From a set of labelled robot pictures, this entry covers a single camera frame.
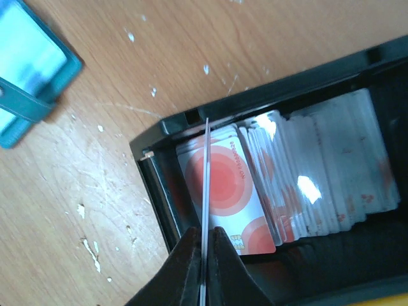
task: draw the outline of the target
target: teal object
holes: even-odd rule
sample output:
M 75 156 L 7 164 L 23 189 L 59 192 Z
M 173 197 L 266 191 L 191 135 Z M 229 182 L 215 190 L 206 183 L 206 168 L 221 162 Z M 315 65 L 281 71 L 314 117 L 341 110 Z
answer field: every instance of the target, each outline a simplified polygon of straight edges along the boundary
M 42 31 L 62 50 L 66 63 L 42 90 L 32 96 L 6 80 L 0 78 L 0 108 L 14 114 L 17 118 L 1 133 L 0 146 L 12 148 L 31 128 L 44 119 L 56 106 L 55 99 L 79 74 L 82 69 L 80 59 L 30 10 L 22 1 L 0 0 L 1 10 L 10 3 L 18 3 L 37 23 Z

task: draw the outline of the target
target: card stack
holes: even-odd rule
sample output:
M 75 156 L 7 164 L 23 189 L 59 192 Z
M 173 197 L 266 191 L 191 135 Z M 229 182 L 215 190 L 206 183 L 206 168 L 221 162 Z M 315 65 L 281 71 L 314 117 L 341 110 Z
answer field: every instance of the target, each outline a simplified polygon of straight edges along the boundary
M 201 215 L 203 137 L 177 147 Z M 368 90 L 211 132 L 210 228 L 239 254 L 350 230 L 400 201 Z

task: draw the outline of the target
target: wood grain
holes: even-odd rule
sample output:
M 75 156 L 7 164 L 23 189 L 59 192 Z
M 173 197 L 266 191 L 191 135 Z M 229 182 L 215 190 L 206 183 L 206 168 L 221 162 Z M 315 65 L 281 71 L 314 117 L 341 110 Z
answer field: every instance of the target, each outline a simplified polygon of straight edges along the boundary
M 2 306 L 122 305 L 157 272 L 167 253 L 128 143 L 159 118 L 408 33 L 406 0 L 28 4 L 85 68 L 0 151 Z

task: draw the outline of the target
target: black plastic box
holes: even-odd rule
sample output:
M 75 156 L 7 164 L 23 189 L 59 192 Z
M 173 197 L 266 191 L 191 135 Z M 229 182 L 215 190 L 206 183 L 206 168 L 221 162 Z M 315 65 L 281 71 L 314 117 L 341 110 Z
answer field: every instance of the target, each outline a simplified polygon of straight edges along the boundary
M 242 261 L 277 305 L 343 305 L 408 292 L 408 36 L 178 113 L 136 137 L 130 146 L 168 250 L 188 227 L 200 226 L 175 147 L 202 134 L 207 117 L 220 128 L 360 88 L 370 91 L 402 199 L 398 209 L 370 215 L 351 231 L 302 238 Z

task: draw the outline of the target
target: yellow object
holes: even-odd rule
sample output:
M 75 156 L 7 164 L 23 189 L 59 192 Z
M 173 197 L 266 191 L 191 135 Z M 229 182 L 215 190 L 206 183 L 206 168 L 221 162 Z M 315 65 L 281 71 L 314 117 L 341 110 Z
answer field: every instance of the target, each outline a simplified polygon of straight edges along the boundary
M 407 306 L 408 305 L 408 294 L 406 295 L 395 295 L 389 296 L 387 298 L 379 298 L 378 300 L 371 300 L 362 303 L 353 304 L 355 306 Z

